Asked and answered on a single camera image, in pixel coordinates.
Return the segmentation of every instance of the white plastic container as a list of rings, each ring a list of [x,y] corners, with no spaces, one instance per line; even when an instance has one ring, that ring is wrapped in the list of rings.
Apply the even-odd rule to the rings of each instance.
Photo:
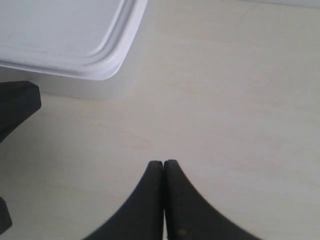
[[[0,0],[0,81],[77,98],[119,96],[139,70],[151,1]]]

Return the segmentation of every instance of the black plastic part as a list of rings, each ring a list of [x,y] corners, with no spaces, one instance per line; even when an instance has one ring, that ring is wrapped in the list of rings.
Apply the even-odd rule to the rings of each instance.
[[[215,210],[193,187],[176,160],[164,163],[164,182],[169,240],[259,240]]]
[[[163,164],[151,161],[123,206],[86,240],[162,240]]]
[[[0,143],[40,107],[37,85],[28,81],[0,83]]]
[[[12,226],[11,217],[5,200],[0,197],[0,235]]]

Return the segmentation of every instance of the black rubber tip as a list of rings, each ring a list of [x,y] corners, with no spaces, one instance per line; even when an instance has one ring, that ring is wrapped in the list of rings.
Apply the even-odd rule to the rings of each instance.
[[[123,206],[86,240],[162,240],[163,164],[151,161]]]
[[[0,197],[0,235],[12,226],[11,217],[5,200]]]
[[[164,182],[169,240],[259,240],[215,210],[193,187],[176,160],[164,163]]]
[[[0,143],[40,107],[37,85],[28,81],[0,83]]]

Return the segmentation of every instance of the plastic container lid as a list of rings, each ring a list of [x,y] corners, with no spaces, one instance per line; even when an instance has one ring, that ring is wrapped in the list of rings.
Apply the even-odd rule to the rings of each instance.
[[[119,70],[148,0],[0,0],[0,66],[105,80]]]

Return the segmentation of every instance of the light wooden table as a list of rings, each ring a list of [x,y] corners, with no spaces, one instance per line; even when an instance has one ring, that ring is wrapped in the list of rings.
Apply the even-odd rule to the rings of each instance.
[[[320,10],[158,0],[136,83],[113,101],[42,94],[0,144],[1,240],[80,240],[149,160],[179,160],[218,210],[265,240],[320,237]]]

